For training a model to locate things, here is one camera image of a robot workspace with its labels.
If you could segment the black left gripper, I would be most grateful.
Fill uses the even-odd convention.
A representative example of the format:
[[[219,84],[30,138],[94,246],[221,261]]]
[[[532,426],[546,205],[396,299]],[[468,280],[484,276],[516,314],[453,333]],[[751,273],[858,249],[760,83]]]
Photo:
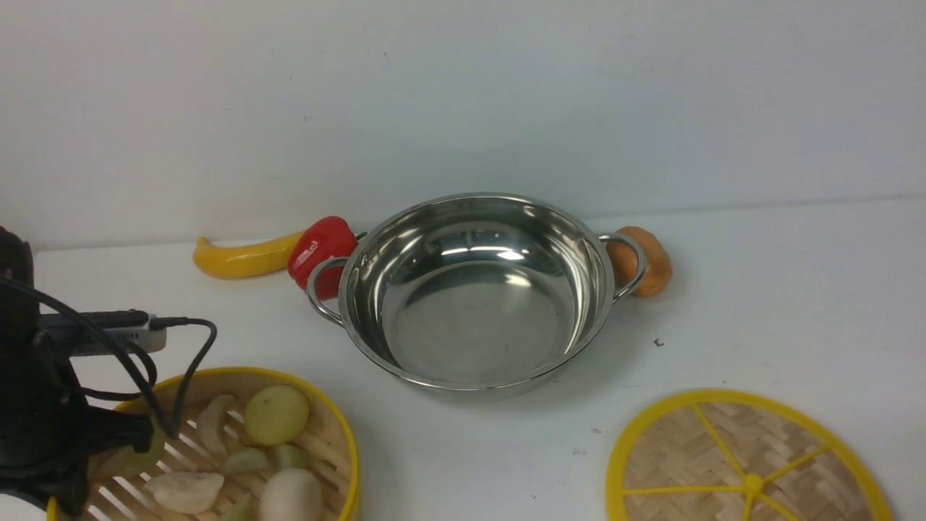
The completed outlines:
[[[74,457],[67,430],[75,410],[61,366],[40,331],[32,248],[7,229],[1,235],[2,493],[43,510],[55,501],[60,515],[79,517],[88,500],[87,465]],[[146,453],[153,432],[148,415],[89,406],[85,453],[123,447]]]

